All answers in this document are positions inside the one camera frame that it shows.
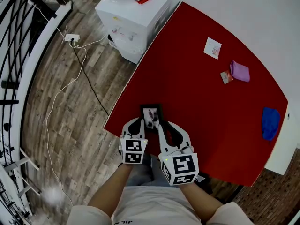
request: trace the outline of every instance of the power strip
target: power strip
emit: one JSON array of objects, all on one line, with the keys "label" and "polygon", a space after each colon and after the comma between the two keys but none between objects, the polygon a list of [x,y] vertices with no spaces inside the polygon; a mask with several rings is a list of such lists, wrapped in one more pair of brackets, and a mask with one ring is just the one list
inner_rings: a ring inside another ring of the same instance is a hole
[{"label": "power strip", "polygon": [[67,42],[71,42],[71,41],[78,42],[79,39],[80,39],[80,36],[78,34],[67,34],[65,36],[65,41],[67,41]]}]

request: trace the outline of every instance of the white wall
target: white wall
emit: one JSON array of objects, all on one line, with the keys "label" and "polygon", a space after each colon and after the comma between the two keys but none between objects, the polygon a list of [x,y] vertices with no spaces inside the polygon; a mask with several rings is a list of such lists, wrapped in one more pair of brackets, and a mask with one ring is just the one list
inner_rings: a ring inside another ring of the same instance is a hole
[{"label": "white wall", "polygon": [[0,202],[0,221],[3,225],[11,225],[10,222],[13,221],[13,217],[6,210],[6,208],[3,206],[1,202]]},{"label": "white wall", "polygon": [[300,124],[300,0],[181,1],[224,26],[256,55]]}]

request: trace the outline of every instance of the gray shorts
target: gray shorts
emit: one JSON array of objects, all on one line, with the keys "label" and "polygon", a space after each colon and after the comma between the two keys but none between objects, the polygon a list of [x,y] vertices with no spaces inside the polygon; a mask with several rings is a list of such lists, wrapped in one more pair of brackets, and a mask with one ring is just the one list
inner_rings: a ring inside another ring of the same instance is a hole
[{"label": "gray shorts", "polygon": [[170,184],[160,169],[158,157],[145,153],[142,164],[134,165],[126,186],[169,187]]}]

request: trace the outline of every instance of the picture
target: picture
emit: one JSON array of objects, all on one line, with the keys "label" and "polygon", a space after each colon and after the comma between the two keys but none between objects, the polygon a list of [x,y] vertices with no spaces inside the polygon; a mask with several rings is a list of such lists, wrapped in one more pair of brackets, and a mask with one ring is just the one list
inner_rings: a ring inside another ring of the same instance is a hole
[{"label": "picture", "polygon": [[222,44],[218,43],[217,41],[207,38],[206,45],[204,48],[204,53],[208,54],[209,56],[218,59]]},{"label": "picture", "polygon": [[141,114],[145,122],[145,128],[152,131],[158,131],[158,126],[162,120],[160,105],[142,105]]}]

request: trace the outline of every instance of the pink cloth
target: pink cloth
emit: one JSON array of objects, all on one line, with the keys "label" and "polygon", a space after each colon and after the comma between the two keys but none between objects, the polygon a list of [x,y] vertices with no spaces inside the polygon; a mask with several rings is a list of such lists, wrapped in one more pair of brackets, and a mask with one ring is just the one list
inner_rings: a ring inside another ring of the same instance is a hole
[{"label": "pink cloth", "polygon": [[250,81],[249,68],[232,60],[230,64],[230,73],[235,79],[245,82]]}]

